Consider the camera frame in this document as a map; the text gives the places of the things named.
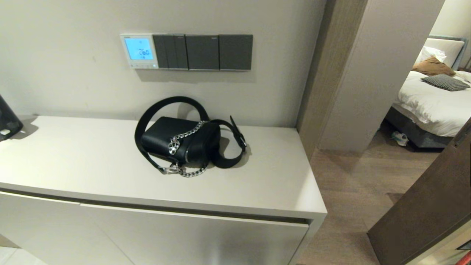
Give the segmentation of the bed with grey headboard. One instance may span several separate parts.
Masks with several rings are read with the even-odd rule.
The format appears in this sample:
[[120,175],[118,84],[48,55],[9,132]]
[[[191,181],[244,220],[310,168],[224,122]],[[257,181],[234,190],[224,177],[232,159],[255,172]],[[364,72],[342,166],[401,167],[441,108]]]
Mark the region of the bed with grey headboard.
[[422,130],[419,126],[417,126],[417,124],[415,124],[412,120],[408,119],[403,114],[399,113],[392,106],[387,112],[385,120],[395,127],[395,131],[399,131],[400,133],[405,134],[408,137],[409,142],[407,144],[412,144],[419,149],[444,149],[453,139],[453,137],[440,137],[431,134],[430,132]]

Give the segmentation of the brown cushion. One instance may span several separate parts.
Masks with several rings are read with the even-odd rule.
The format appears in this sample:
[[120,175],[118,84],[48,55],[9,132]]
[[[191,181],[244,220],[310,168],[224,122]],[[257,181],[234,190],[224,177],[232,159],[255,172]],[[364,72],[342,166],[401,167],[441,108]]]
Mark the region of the brown cushion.
[[456,72],[447,66],[445,63],[439,61],[436,57],[431,56],[421,62],[418,62],[413,65],[413,71],[432,77],[439,74],[445,74],[450,77],[454,77]]

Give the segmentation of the white cabinet door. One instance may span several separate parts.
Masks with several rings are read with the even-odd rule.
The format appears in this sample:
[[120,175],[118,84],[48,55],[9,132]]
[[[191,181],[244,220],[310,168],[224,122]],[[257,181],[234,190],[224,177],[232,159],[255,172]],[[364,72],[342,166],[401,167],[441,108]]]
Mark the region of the white cabinet door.
[[135,265],[287,265],[305,223],[82,204]]
[[0,192],[0,234],[48,265],[133,265],[77,202]]

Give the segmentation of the dark brown door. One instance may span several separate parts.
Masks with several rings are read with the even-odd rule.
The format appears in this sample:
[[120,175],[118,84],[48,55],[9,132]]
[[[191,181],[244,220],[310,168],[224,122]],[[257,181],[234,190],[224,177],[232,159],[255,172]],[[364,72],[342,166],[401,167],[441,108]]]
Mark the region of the dark brown door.
[[471,221],[471,118],[368,230],[380,265],[405,265]]

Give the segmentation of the small white pillow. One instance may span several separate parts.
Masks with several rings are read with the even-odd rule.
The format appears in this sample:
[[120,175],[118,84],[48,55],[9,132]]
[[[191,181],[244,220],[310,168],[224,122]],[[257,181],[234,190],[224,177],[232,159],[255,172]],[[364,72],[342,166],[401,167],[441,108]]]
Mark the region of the small white pillow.
[[419,55],[416,61],[414,62],[414,65],[428,59],[429,57],[435,57],[439,62],[444,62],[446,59],[446,54],[442,50],[424,46],[419,52]]

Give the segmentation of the white slipper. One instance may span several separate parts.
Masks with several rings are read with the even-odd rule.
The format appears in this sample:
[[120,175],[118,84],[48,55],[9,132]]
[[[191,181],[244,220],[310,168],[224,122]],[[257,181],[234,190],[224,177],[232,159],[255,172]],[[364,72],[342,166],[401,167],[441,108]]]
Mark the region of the white slipper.
[[391,134],[391,137],[399,146],[407,146],[407,143],[409,142],[408,137],[399,131],[394,131]]

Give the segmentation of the white cabinet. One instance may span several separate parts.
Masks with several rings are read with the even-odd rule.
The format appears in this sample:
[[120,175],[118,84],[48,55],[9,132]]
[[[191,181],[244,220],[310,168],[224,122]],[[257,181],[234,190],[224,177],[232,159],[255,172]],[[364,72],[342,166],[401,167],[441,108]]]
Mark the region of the white cabinet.
[[163,175],[134,143],[136,121],[27,116],[0,142],[0,192],[80,205],[305,223],[295,265],[327,209],[296,129],[240,126],[247,153],[235,167]]

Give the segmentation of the grey triple rocker wall switch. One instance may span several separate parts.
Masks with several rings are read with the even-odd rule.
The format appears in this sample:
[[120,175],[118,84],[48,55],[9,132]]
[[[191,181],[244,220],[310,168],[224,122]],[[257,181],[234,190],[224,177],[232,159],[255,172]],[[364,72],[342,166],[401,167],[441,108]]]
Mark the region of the grey triple rocker wall switch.
[[168,70],[188,70],[186,35],[152,35],[158,67]]

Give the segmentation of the wood veneer door jamb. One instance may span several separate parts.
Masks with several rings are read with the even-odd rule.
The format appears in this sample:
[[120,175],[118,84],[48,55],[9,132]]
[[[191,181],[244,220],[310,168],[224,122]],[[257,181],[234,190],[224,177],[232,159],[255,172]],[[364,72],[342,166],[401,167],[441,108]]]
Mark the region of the wood veneer door jamb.
[[369,0],[326,0],[296,129],[308,160],[316,152]]

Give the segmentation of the black curved object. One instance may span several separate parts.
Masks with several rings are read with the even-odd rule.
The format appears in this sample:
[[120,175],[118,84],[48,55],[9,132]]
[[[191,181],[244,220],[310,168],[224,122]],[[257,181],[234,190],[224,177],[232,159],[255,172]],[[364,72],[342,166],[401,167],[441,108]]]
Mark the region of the black curved object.
[[0,141],[5,141],[23,128],[21,120],[0,95]]

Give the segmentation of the large white pillow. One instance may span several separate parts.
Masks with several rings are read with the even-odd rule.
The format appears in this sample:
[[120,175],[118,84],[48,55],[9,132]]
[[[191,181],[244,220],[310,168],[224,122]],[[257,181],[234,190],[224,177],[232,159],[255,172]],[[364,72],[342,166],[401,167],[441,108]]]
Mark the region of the large white pillow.
[[446,56],[446,58],[443,59],[443,63],[453,70],[458,70],[461,64],[461,59],[464,56],[467,40],[451,37],[446,38],[444,36],[432,36],[427,38],[424,46],[442,51]]

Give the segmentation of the white duvet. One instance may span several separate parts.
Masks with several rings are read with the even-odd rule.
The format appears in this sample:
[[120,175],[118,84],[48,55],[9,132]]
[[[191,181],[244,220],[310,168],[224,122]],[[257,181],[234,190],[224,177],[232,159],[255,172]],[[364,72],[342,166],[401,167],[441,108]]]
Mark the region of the white duvet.
[[[410,71],[392,107],[422,130],[454,137],[471,118],[471,87],[448,92],[422,81],[425,74]],[[471,86],[471,73],[457,71],[454,79]]]

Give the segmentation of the grey single wall switch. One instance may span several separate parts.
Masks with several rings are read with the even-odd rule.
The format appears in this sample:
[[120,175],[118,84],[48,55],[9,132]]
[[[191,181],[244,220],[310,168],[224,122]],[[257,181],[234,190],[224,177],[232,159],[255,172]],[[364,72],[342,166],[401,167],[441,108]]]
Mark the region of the grey single wall switch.
[[219,36],[186,35],[189,70],[219,70]]
[[219,69],[251,70],[253,43],[253,35],[219,35]]

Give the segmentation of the houndstooth patterned cushion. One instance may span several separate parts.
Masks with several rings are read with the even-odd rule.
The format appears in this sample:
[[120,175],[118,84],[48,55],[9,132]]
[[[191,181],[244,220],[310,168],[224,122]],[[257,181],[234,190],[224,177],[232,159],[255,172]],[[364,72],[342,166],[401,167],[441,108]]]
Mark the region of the houndstooth patterned cushion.
[[424,77],[421,80],[431,86],[437,87],[439,89],[444,89],[449,92],[459,92],[471,88],[469,84],[466,84],[463,81],[457,80],[445,74],[438,74],[432,77]]

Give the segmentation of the white wall thermostat panel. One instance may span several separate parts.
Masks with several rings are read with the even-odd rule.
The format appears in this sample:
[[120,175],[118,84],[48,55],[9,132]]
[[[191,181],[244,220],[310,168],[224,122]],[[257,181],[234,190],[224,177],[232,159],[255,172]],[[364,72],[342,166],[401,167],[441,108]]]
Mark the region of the white wall thermostat panel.
[[128,65],[132,69],[159,69],[153,36],[120,35]]

